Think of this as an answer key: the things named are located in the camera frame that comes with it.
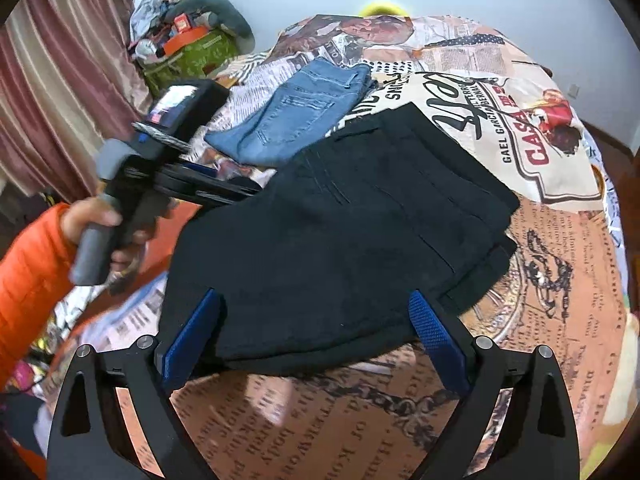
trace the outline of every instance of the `curtain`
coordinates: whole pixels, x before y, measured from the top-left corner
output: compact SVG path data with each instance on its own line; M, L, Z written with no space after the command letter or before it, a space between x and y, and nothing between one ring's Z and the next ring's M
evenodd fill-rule
M27 194L95 190L103 139L150 95L127 55L133 0L20 0L0 30L0 174Z

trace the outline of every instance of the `hand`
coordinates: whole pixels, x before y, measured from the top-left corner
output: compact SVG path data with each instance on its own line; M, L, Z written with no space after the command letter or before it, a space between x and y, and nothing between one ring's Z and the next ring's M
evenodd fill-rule
M90 222L104 226L116 226L122 222L122 216L104 200L98 197L87 198L75 202L60 218L60 229L69 242L78 245L82 231ZM111 270L124 270L140 253L141 246L153 238L155 224L133 234L131 245L113 251L111 254Z

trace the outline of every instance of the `newspaper print bedsheet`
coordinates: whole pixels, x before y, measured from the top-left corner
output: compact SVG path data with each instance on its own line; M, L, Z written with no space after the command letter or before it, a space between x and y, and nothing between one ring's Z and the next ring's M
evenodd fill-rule
M297 23L253 70L239 62L222 72L236 86L209 131L244 120L279 80L315 56L366 62L381 83L345 120L414 102L521 195L509 231L518 244L510 271L462 319L504 348L554 349L585 478L637 403L638 320L625 305L616 264L623 241L615 190L593 139L545 71L500 32L442 16L315 16ZM197 139L194 148L193 160L214 167L225 160ZM601 189L591 164L604 176ZM262 184L270 177L261 168L236 167ZM145 301L157 300L164 282L161 276L144 298L123 307L108 336L75 335L60 362L81 342L123 348L153 333L157 317ZM50 409L56 383L44 384ZM141 460L158 472L126 391L119 395ZM509 398L501 394L470 470L486 463ZM238 479L408 478L457 402L419 345L305 381L230 372L187 384L172 401L217 475Z

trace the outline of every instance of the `green basket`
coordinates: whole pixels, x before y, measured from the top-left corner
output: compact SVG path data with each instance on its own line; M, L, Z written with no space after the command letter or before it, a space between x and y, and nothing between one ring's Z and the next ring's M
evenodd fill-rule
M204 78L230 57L238 55L234 40L221 30L212 30L153 65L144 65L142 75L149 91L158 98L164 88L178 79Z

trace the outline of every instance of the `metal screw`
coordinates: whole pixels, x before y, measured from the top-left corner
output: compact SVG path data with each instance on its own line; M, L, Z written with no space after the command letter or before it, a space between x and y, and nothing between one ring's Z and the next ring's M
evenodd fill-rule
M138 346L138 348L140 348L141 350L144 350L145 348L149 348L153 343L154 343L153 336L142 335L136 341L136 346Z
M540 352L540 355L542 355L542 357L547 359L549 359L554 354L553 350L547 345L540 345L538 347L538 352Z
M476 344L482 350L488 350L489 348L491 348L494 345L494 342L491 341L491 339L488 338L487 336L481 335L480 337L476 338Z
M91 352L91 345L82 345L78 347L78 350L76 350L76 355L78 357L86 357L87 355L89 355Z

